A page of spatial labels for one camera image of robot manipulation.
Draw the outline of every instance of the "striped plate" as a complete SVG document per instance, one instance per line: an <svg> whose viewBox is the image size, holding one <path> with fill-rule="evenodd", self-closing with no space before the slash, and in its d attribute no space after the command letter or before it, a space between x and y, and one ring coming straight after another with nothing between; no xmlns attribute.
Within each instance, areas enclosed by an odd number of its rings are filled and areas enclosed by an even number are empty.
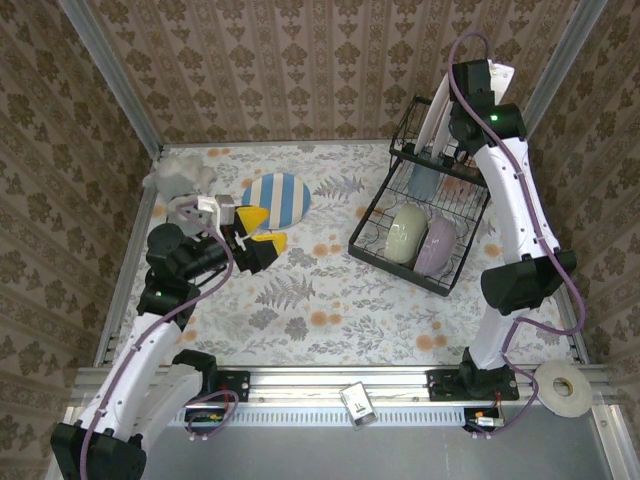
<svg viewBox="0 0 640 480"><path fill-rule="evenodd" d="M300 221L311 205L309 187L290 173L270 173L255 180L242 195L243 205L267 208L260 226L269 230L287 228Z"/></svg>

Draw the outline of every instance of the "tape roll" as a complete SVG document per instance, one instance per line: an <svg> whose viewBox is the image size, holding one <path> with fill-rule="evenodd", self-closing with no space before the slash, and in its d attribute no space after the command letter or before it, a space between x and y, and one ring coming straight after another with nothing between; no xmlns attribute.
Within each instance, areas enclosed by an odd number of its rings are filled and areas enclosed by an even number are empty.
<svg viewBox="0 0 640 480"><path fill-rule="evenodd" d="M561 417L579 417L591 408L593 393L587 377L573 365L561 360L546 362L534 374L538 381L540 402ZM568 395L559 393L554 382L565 384Z"/></svg>

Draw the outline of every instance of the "bowl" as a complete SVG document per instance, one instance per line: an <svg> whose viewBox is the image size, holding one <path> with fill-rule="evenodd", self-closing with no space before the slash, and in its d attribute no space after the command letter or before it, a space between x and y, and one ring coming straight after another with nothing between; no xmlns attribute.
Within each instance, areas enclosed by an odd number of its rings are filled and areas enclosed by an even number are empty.
<svg viewBox="0 0 640 480"><path fill-rule="evenodd" d="M415 257L427 229L424 211L407 203L393 219L384 249L384 257L395 263L408 263Z"/></svg>
<svg viewBox="0 0 640 480"><path fill-rule="evenodd" d="M413 271L431 276L442 271L456 248L456 227L436 212L431 220L429 232L420 248Z"/></svg>

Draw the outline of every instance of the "patterned wallpaper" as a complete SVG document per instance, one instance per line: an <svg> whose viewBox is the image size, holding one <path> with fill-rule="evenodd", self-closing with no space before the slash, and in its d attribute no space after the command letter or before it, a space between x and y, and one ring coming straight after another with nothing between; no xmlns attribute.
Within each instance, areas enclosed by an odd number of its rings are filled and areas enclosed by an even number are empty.
<svg viewBox="0 0 640 480"><path fill-rule="evenodd" d="M48 467L149 164L56 2L0 2L0 478Z"/></svg>
<svg viewBox="0 0 640 480"><path fill-rule="evenodd" d="M531 140L549 220L574 249L585 337L640 452L640 2L610 0Z"/></svg>
<svg viewBox="0 0 640 480"><path fill-rule="evenodd" d="M90 0L165 143L390 137L470 28L524 107L577 0ZM480 44L461 49L482 55Z"/></svg>

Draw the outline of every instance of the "black wire dish rack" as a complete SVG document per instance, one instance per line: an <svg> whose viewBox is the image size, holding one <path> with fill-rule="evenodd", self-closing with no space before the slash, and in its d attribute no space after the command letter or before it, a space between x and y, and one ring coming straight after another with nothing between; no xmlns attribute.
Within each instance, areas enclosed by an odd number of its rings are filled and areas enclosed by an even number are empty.
<svg viewBox="0 0 640 480"><path fill-rule="evenodd" d="M490 196L475 162L466 153L459 152L455 143L447 145L437 160L424 150L420 157L414 155L413 142L418 138L430 104L429 100L416 96L402 117L389 149L389 173L349 239L349 254L446 297L460 277ZM441 172L430 201L421 201L409 194L409 179L416 164ZM410 265L393 263L384 257L393 219L406 203L422 208L429 225L437 213L455 225L457 243L453 254L447 266L434 276L420 275Z"/></svg>

